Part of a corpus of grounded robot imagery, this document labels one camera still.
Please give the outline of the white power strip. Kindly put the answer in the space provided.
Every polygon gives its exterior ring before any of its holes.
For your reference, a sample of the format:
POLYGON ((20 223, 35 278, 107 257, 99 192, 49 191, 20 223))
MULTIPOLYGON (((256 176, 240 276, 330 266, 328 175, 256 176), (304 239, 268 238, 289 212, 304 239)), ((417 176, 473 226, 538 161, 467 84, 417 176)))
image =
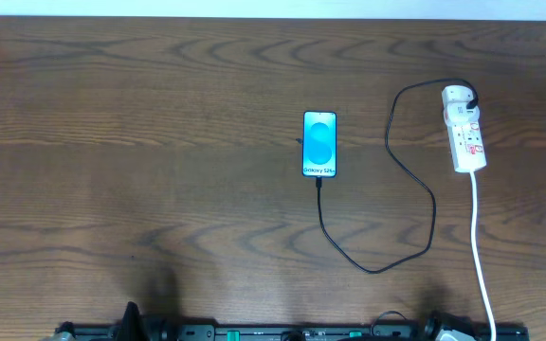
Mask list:
POLYGON ((478 171, 487 165, 479 124, 478 107, 467 109, 465 103, 450 103, 444 110, 453 168, 458 173, 478 171))

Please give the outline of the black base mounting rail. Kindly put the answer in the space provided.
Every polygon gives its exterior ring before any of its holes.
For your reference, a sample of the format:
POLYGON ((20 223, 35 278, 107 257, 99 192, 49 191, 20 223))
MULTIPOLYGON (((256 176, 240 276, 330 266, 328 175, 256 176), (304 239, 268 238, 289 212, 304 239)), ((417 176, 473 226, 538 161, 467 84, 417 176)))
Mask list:
MULTIPOLYGON (((283 340, 423 340, 423 329, 409 321, 378 322, 367 326, 213 326, 177 325, 176 341, 283 341, 283 340)), ((481 340, 492 340, 486 326, 475 327, 481 340)), ((497 327, 496 340, 530 340, 521 326, 497 327)))

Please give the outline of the white USB wall charger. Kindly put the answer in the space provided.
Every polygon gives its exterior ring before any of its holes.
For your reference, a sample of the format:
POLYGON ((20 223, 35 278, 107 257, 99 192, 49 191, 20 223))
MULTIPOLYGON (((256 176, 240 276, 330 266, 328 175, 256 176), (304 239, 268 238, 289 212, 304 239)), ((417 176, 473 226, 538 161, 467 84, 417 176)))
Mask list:
POLYGON ((442 100, 445 107, 451 103, 465 103, 467 109, 475 108, 479 101, 476 91, 462 85, 447 86, 442 92, 442 100))

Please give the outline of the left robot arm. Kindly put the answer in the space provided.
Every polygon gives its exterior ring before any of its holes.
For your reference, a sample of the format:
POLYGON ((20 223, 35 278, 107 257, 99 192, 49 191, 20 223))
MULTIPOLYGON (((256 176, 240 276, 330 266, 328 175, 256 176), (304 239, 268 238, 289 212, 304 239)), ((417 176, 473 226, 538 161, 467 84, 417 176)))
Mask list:
POLYGON ((128 302, 123 317, 113 324, 82 324, 65 321, 43 341, 176 341, 179 327, 169 318, 143 315, 135 302, 128 302))

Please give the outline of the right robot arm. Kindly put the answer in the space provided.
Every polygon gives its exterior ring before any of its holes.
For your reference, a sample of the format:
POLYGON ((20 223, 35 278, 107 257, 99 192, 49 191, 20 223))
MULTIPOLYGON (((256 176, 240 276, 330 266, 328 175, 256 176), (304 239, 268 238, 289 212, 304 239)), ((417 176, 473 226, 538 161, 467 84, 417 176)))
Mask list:
POLYGON ((427 341, 480 341, 475 326, 468 317, 433 311, 423 328, 427 341))

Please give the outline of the blue Galaxy smartphone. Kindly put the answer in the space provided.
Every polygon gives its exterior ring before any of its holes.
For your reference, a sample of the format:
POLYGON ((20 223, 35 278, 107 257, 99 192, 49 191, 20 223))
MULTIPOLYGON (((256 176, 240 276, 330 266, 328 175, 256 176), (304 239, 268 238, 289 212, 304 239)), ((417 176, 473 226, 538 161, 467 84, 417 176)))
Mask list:
POLYGON ((337 114, 303 114, 302 175, 334 178, 337 175, 337 114))

